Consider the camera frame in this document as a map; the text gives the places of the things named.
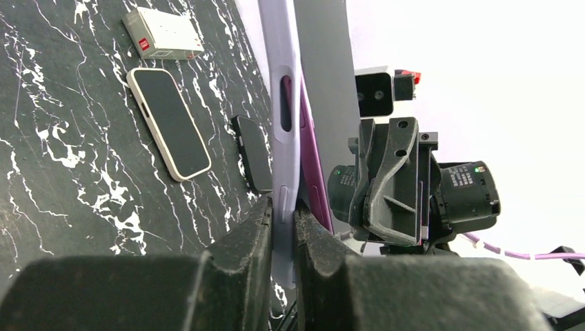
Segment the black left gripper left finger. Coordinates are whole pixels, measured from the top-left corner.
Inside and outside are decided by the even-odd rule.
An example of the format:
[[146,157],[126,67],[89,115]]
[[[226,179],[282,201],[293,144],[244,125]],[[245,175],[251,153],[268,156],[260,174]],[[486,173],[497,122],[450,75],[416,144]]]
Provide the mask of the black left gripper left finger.
[[27,266],[2,330],[266,330],[272,201],[196,255],[65,257]]

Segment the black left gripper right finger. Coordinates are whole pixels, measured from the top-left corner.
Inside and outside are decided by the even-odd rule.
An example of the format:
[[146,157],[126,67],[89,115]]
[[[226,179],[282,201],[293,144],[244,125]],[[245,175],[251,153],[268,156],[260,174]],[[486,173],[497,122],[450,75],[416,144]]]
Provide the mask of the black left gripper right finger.
[[457,256],[363,257],[299,203],[295,268],[300,330],[548,330],[505,262]]

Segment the purple phone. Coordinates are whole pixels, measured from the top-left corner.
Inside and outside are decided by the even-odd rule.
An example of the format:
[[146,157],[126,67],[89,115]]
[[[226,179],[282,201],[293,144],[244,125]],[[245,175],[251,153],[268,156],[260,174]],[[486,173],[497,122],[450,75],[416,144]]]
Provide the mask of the purple phone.
[[310,211],[325,229],[332,232],[326,185],[304,82],[298,76],[280,76],[277,96],[278,103],[273,112],[275,231],[281,239],[292,237],[299,185],[304,184]]

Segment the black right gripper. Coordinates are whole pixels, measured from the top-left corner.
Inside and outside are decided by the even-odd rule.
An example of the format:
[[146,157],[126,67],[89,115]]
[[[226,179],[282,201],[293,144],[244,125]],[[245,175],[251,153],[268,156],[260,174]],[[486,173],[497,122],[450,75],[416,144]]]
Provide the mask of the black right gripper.
[[415,118],[362,119],[348,147],[355,164],[336,166],[327,184],[333,214],[356,240],[383,254],[439,254],[458,234],[495,225],[501,203],[487,165],[437,162],[437,143]]

